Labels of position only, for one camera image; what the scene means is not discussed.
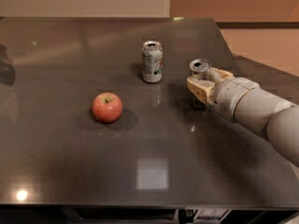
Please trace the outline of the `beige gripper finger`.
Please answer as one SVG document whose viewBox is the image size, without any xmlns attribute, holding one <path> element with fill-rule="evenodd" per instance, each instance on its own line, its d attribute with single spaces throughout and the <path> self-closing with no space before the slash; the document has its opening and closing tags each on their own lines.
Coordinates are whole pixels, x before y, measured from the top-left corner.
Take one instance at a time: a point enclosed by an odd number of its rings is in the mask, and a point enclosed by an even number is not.
<svg viewBox="0 0 299 224">
<path fill-rule="evenodd" d="M 224 80 L 233 78 L 234 75 L 228 71 L 221 70 L 218 68 L 211 68 L 209 80 L 214 82 L 215 84 L 222 83 Z"/>
<path fill-rule="evenodd" d="M 215 83 L 209 80 L 199 80 L 187 77 L 189 91 L 203 104 L 211 105 L 214 102 Z"/>
</svg>

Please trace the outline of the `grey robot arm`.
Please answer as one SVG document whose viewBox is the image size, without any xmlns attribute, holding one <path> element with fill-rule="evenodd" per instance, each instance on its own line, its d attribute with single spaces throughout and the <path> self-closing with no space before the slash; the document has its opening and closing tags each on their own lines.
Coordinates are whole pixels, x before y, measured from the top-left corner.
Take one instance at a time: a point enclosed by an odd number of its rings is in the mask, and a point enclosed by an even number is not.
<svg viewBox="0 0 299 224">
<path fill-rule="evenodd" d="M 208 80 L 187 77 L 187 85 L 200 102 L 266 139 L 283 158 L 299 166 L 299 105 L 216 68 L 210 70 Z"/>
</svg>

